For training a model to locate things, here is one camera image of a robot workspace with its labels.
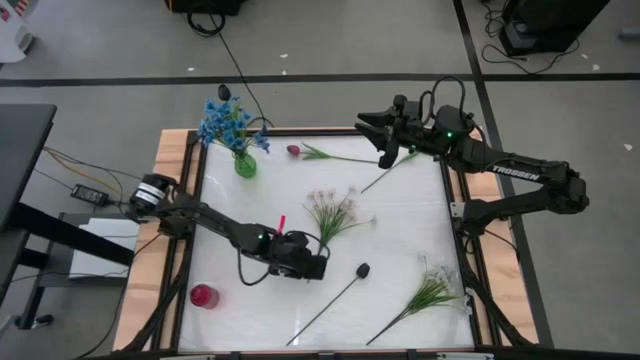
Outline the black side desk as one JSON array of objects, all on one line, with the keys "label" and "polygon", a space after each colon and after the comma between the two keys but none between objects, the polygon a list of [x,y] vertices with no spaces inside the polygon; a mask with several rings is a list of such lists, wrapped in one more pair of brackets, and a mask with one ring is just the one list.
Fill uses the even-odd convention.
[{"label": "black side desk", "polygon": [[47,253],[26,247],[32,235],[130,265],[134,252],[20,201],[53,126],[52,104],[0,104],[0,306],[16,268],[44,270]]}]

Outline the black floor box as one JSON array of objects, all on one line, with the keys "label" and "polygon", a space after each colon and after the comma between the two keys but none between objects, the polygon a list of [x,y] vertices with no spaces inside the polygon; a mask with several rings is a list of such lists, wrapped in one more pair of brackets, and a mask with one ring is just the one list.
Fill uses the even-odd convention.
[{"label": "black floor box", "polygon": [[167,9],[173,13],[212,13],[216,15],[236,16],[247,0],[163,0]]}]

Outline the long-stemmed leafy tulip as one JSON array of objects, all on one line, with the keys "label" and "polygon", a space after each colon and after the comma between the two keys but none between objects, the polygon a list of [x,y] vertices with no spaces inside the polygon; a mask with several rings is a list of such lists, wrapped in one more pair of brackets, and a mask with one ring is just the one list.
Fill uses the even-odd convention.
[{"label": "long-stemmed leafy tulip", "polygon": [[364,194],[366,191],[368,191],[371,187],[373,187],[374,185],[376,185],[381,179],[383,179],[386,175],[388,175],[391,171],[393,171],[396,167],[398,167],[399,165],[404,164],[407,161],[412,160],[413,158],[415,158],[418,154],[417,153],[408,153],[407,155],[405,155],[402,159],[400,159],[398,162],[396,162],[394,165],[392,165],[389,169],[385,170],[380,176],[378,176],[375,180],[373,180],[369,185],[365,186],[361,191],[360,194]]}]

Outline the dark ball-headed long flower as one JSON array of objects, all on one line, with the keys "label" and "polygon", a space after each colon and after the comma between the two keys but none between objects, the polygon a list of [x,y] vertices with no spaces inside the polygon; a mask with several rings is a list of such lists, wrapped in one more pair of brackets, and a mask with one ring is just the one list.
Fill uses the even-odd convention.
[{"label": "dark ball-headed long flower", "polygon": [[290,346],[297,338],[299,338],[321,315],[323,315],[347,290],[349,290],[356,282],[365,279],[370,273],[370,265],[362,263],[356,269],[356,276],[349,282],[333,299],[331,299],[311,320],[309,320],[287,343]]}]

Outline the green glass vase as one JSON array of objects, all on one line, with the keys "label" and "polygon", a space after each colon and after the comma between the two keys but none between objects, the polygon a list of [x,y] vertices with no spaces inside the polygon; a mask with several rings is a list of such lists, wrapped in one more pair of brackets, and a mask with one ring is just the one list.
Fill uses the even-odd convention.
[{"label": "green glass vase", "polygon": [[257,163],[254,157],[248,152],[235,153],[234,169],[243,178],[252,178],[257,172]]}]

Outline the dark red artificial tulip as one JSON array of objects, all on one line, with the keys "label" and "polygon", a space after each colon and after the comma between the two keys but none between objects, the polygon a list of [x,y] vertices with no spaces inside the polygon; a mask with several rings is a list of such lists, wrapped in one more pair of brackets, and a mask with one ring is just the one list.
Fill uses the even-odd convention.
[{"label": "dark red artificial tulip", "polygon": [[333,160],[341,160],[341,161],[349,161],[349,162],[357,162],[357,163],[372,163],[372,160],[331,155],[329,153],[326,153],[318,149],[317,147],[308,145],[304,142],[302,142],[301,145],[287,145],[286,151],[290,156],[294,158],[299,158],[301,160],[333,159]]}]

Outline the white artificial flower bunch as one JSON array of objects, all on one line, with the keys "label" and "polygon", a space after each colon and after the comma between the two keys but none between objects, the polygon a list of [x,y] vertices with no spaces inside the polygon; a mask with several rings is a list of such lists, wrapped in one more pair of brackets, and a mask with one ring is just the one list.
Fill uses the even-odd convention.
[{"label": "white artificial flower bunch", "polygon": [[363,225],[375,225],[377,219],[360,221],[356,214],[356,189],[350,187],[340,195],[334,189],[316,190],[307,195],[303,208],[313,218],[318,230],[317,254],[328,251],[329,242],[339,234]]},{"label": "white artificial flower bunch", "polygon": [[457,288],[457,284],[460,282],[459,273],[441,264],[436,267],[430,266],[425,252],[419,254],[419,259],[422,266],[419,285],[399,312],[365,343],[366,346],[374,343],[404,319],[427,309],[446,307],[465,315],[469,314],[469,305],[467,304],[469,296]]}]

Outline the black power adapter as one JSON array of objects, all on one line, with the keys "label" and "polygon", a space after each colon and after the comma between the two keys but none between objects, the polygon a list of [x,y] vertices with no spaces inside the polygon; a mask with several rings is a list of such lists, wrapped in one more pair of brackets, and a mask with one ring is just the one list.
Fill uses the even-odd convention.
[{"label": "black power adapter", "polygon": [[106,205],[109,201],[109,195],[107,193],[81,184],[76,184],[73,187],[70,196],[98,207]]}]

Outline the white floor object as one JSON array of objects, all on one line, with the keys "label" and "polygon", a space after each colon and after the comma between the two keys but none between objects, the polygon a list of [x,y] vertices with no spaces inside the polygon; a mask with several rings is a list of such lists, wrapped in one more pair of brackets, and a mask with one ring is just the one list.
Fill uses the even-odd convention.
[{"label": "white floor object", "polygon": [[34,33],[7,0],[0,0],[0,63],[17,63],[27,57]]}]

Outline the blue artificial flower bunch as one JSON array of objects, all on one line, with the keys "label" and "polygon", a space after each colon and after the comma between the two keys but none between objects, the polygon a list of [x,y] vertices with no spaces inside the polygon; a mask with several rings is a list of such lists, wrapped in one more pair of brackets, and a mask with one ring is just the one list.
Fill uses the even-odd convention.
[{"label": "blue artificial flower bunch", "polygon": [[238,96],[226,101],[207,99],[197,136],[205,147],[221,145],[230,150],[234,157],[244,157],[250,147],[257,147],[269,154],[270,125],[271,122],[264,117],[253,117],[242,106]]}]

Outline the wooden table board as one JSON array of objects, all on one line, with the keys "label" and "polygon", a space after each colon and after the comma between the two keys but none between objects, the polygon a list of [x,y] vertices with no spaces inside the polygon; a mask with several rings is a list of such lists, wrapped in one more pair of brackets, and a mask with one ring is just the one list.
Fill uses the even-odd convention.
[{"label": "wooden table board", "polygon": [[[490,224],[472,253],[456,236],[449,204],[462,197],[456,174],[420,155],[396,167],[364,194],[360,191],[384,171],[377,153],[362,136],[342,129],[297,130],[270,134],[270,153],[257,153],[257,174],[235,173],[229,151],[203,147],[192,130],[161,134],[154,169],[176,179],[190,194],[241,223],[285,228],[316,235],[317,226],[303,208],[307,195],[334,189],[356,189],[360,221],[375,216],[375,225],[343,232],[330,244],[331,256],[320,281],[270,276],[266,265],[237,255],[229,242],[196,227],[190,237],[172,240],[151,221],[139,233],[140,254],[129,277],[114,346],[123,349],[148,321],[172,280],[183,286],[156,326],[149,349],[181,354],[296,352],[391,352],[399,349],[468,350],[481,344],[506,344],[476,292],[463,280],[469,262],[488,286],[497,306],[528,341],[540,343],[530,307],[529,286],[521,267],[522,247],[510,246],[505,222]],[[308,145],[335,156],[372,160],[301,160],[287,145]],[[365,343],[406,304],[420,282],[419,254],[430,266],[457,271],[457,288],[469,296],[469,314],[434,307],[404,319],[374,343]],[[286,343],[356,276],[362,264],[369,275],[356,282],[290,346]],[[214,309],[191,304],[189,291],[198,284],[216,289]]]}]

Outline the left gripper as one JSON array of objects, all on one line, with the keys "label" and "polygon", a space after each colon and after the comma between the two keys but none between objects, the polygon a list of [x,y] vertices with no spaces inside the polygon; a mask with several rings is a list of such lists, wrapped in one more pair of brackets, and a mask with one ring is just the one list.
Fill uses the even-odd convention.
[{"label": "left gripper", "polygon": [[268,273],[293,279],[322,280],[329,255],[313,254],[307,247],[315,236],[303,231],[289,231],[272,238],[268,247]]}]

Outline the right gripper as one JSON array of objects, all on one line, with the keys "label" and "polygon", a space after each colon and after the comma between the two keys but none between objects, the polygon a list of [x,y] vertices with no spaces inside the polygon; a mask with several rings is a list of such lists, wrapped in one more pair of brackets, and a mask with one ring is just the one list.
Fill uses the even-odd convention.
[{"label": "right gripper", "polygon": [[367,139],[377,150],[383,152],[378,161],[381,169],[389,169],[398,157],[399,148],[406,148],[409,153],[419,152],[430,156],[439,155],[439,146],[433,135],[419,120],[397,118],[394,107],[381,112],[362,112],[357,114],[359,120],[369,125],[389,125],[386,127],[367,128]]}]

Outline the black floor equipment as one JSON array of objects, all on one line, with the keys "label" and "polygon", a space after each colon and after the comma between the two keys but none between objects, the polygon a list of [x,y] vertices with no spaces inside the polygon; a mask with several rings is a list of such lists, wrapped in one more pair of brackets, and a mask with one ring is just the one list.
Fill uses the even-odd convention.
[{"label": "black floor equipment", "polygon": [[611,0],[506,0],[499,40],[508,56],[562,53]]}]

